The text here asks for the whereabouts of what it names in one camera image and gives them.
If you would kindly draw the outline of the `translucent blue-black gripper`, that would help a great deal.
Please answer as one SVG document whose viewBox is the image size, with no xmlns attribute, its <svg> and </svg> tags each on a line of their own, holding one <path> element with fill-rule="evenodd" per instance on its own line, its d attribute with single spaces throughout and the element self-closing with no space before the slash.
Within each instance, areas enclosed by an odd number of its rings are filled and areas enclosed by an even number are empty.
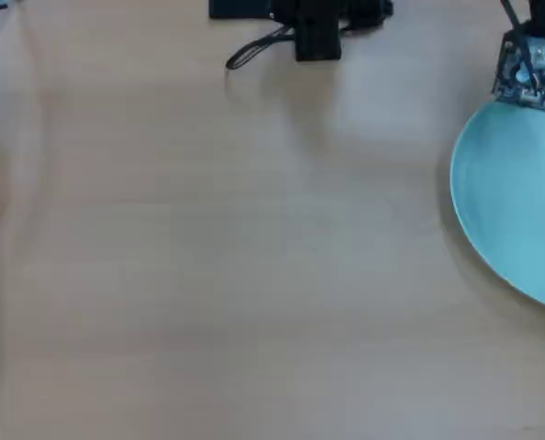
<svg viewBox="0 0 545 440">
<path fill-rule="evenodd" d="M 545 38 L 504 36 L 492 94 L 501 103 L 545 111 Z"/>
</svg>

